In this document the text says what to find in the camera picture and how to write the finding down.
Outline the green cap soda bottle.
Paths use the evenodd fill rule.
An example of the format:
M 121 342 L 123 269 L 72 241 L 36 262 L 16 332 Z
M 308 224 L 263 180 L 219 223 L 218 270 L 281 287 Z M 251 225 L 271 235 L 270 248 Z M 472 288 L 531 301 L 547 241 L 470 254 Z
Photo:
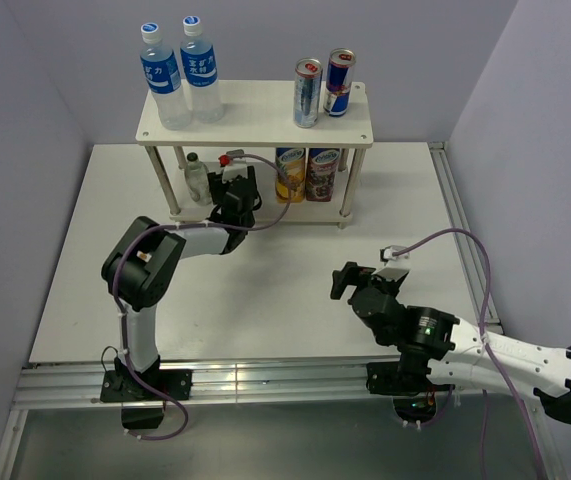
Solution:
M 191 199 L 201 206 L 210 205 L 212 198 L 208 181 L 209 170 L 206 164 L 195 152 L 188 153 L 186 160 L 184 176 Z

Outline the Red Bull can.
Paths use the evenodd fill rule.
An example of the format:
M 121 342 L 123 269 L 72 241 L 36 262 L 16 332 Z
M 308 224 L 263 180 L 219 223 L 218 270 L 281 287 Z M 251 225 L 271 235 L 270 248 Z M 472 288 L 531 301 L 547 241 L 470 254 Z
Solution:
M 296 63 L 293 118 L 300 128 L 311 128 L 318 120 L 322 73 L 322 64 L 315 58 L 302 58 Z
M 324 111 L 340 117 L 347 111 L 352 86 L 356 55 L 349 49 L 337 48 L 330 52 L 326 71 Z

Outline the blue label water bottle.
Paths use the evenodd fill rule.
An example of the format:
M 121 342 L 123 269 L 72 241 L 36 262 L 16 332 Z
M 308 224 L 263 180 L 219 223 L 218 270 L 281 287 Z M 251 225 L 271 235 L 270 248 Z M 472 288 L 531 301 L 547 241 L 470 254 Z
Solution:
M 192 99 L 194 116 L 201 123 L 213 123 L 224 115 L 218 86 L 218 68 L 212 41 L 204 34 L 198 16 L 183 19 L 184 38 L 180 54 L 184 76 Z
M 144 43 L 140 61 L 159 120 L 168 130 L 184 129 L 191 123 L 191 112 L 182 88 L 175 51 L 164 42 L 157 23 L 144 23 L 140 31 Z

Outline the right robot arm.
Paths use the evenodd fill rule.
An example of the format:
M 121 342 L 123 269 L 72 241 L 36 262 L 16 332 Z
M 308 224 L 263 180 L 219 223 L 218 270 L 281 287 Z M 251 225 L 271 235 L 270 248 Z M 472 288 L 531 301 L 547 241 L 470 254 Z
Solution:
M 397 296 L 403 269 L 376 269 L 355 262 L 332 273 L 330 297 L 353 290 L 347 303 L 375 342 L 394 347 L 395 361 L 367 366 L 370 393 L 410 396 L 450 386 L 517 393 L 538 401 L 545 414 L 571 425 L 571 346 L 543 347 L 485 330 L 456 315 L 426 306 L 405 306 Z

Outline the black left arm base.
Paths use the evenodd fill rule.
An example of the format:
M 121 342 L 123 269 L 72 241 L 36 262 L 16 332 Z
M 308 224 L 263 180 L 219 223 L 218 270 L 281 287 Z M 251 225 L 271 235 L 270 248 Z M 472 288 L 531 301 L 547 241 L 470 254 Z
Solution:
M 188 400 L 192 386 L 192 370 L 161 370 L 156 388 L 176 400 Z M 103 376 L 101 403 L 119 403 L 121 424 L 134 431 L 155 430 L 164 419 L 168 401 L 149 392 L 134 381 L 128 372 L 107 371 Z

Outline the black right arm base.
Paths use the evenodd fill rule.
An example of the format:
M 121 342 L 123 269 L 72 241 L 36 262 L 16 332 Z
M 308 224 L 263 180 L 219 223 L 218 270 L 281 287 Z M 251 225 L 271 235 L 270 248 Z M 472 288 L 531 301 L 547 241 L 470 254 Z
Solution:
M 433 423 L 453 395 L 453 385 L 436 385 L 425 376 L 401 373 L 399 361 L 367 363 L 366 373 L 368 392 L 391 397 L 394 413 L 404 428 L 419 430 Z

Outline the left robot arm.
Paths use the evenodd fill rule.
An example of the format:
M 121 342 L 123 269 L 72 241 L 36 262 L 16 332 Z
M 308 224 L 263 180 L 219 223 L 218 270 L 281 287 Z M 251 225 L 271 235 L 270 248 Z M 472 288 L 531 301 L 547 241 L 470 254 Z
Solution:
M 255 226 L 262 206 L 255 168 L 244 162 L 209 173 L 214 208 L 205 221 L 181 228 L 147 216 L 133 220 L 101 268 L 119 309 L 121 353 L 114 359 L 110 389 L 127 401 L 152 399 L 168 389 L 156 345 L 156 306 L 181 259 L 233 252 Z

